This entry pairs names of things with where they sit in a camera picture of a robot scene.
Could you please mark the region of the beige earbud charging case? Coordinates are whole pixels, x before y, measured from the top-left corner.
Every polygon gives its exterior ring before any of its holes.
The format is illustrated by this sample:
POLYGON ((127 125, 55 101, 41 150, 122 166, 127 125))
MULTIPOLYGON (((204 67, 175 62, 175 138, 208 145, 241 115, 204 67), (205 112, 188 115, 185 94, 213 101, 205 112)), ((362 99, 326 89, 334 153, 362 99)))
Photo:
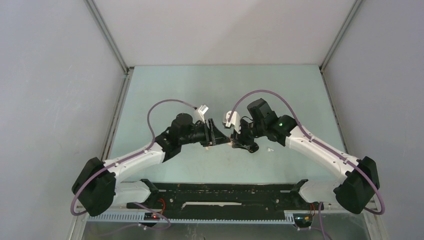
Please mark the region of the beige earbud charging case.
POLYGON ((221 144, 228 144, 231 142, 231 139, 228 136, 225 136, 221 139, 221 144))

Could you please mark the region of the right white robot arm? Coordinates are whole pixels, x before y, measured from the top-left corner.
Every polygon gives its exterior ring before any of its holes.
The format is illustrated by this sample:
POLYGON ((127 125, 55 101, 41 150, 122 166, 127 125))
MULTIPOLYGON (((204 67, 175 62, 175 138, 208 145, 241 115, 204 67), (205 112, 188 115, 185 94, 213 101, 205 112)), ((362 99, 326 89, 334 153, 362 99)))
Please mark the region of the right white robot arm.
POLYGON ((225 128, 231 134, 233 148, 254 153, 259 149, 255 139, 266 137, 310 158, 334 176, 333 181, 314 182, 303 179, 291 190, 291 204, 304 209, 310 203, 337 202, 345 210, 360 214, 380 187, 376 162, 366 156, 359 159, 321 141, 289 115, 277 116, 262 98, 247 106, 251 121, 236 111, 224 114, 225 128))

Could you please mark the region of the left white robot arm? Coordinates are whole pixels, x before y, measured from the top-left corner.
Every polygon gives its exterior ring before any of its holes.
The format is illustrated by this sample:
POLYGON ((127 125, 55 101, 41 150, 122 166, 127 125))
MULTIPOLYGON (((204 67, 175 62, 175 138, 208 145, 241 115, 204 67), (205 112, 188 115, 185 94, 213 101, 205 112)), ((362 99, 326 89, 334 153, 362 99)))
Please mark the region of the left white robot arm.
POLYGON ((132 202, 153 208, 158 202, 153 186, 147 180, 129 181, 130 177, 175 157, 183 145, 199 143, 212 147, 229 142, 230 138, 216 127, 213 119, 194 122, 190 114, 180 113, 145 147, 115 159, 89 159, 71 188, 72 203, 80 202, 92 217, 111 206, 132 202))

